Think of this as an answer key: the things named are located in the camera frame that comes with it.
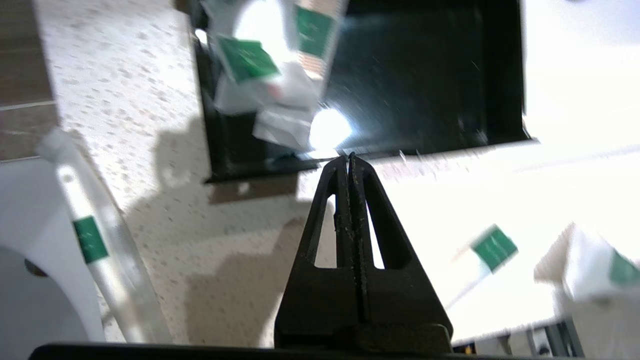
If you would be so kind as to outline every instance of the green label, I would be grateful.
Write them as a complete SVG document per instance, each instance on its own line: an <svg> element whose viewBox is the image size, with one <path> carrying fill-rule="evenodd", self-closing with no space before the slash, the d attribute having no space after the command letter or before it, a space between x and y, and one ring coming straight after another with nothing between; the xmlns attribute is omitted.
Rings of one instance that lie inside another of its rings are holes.
<svg viewBox="0 0 640 360"><path fill-rule="evenodd" d="M322 58L335 21L327 15L301 7L298 7L297 20L300 50Z"/></svg>
<svg viewBox="0 0 640 360"><path fill-rule="evenodd" d="M259 41L218 37L218 43L227 59L230 75L237 84L279 73Z"/></svg>
<svg viewBox="0 0 640 360"><path fill-rule="evenodd" d="M477 241L472 248L489 266L491 272L495 272L500 265L518 252L518 247L497 226L489 232L489 235Z"/></svg>
<svg viewBox="0 0 640 360"><path fill-rule="evenodd" d="M628 286L640 281L640 270L630 261L623 258L617 251L614 251L611 258L611 270L609 279L614 284Z"/></svg>
<svg viewBox="0 0 640 360"><path fill-rule="evenodd" d="M85 263L90 264L109 256L107 248L104 247L104 242L102 242L100 232L98 231L98 225L96 225L93 217L86 217L74 221L74 228L76 229L76 235Z"/></svg>

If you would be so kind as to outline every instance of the black tray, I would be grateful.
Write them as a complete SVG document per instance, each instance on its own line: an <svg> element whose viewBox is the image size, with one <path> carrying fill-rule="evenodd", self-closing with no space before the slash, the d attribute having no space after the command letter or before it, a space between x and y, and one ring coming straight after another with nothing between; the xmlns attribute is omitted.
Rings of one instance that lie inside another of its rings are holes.
<svg viewBox="0 0 640 360"><path fill-rule="evenodd" d="M192 2L193 29L209 19ZM210 183L316 168L331 157L252 136L255 114L213 106L221 65L193 37ZM528 139L518 0L351 0L324 104L349 122L336 152L365 159Z"/></svg>

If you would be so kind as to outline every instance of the speckled countertop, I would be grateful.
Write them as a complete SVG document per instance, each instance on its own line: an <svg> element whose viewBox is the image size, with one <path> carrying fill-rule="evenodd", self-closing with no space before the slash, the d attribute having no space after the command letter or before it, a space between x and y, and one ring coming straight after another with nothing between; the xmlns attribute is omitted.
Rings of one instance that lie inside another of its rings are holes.
<svg viewBox="0 0 640 360"><path fill-rule="evenodd" d="M187 18L171 1L35 4L61 125L91 156L122 210L174 340L271 346L277 305L319 172L297 179L202 185L209 161ZM376 169L412 238L423 232L425 218L459 227L456 221L462 216L454 206L461 198L448 201L444 195L438 204L449 204L449 212L411 212L413 186L493 178L556 159L557 153L548 150L483 149L378 162ZM425 201L429 194L437 195L426 192ZM443 214L452 220L442 222ZM559 234L565 225L555 224L553 231ZM443 226L432 234L445 233ZM327 227L323 234L331 232ZM429 255L432 244L414 240L430 276L442 264ZM459 246L452 244L449 251ZM331 263L330 250L320 254L321 263ZM492 286L495 291L504 283L490 284L488 299ZM541 305L519 318L492 322L488 315L477 315L470 322L469 316L475 316L471 305L453 311L454 335L471 338L552 318L562 311L554 302L555 291L543 285L535 299ZM108 339L121 341L113 319L104 314Z"/></svg>

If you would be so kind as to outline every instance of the plastic bag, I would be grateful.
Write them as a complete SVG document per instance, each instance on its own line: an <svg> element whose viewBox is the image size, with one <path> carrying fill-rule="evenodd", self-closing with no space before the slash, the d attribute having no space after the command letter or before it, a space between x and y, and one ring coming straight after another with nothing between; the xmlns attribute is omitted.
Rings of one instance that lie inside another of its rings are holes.
<svg viewBox="0 0 640 360"><path fill-rule="evenodd" d="M575 301L640 296L640 270L603 233L583 225L573 229L563 284Z"/></svg>
<svg viewBox="0 0 640 360"><path fill-rule="evenodd" d="M213 41L226 77L215 106L236 115L280 104L311 108L320 91L298 61L293 0L204 0Z"/></svg>

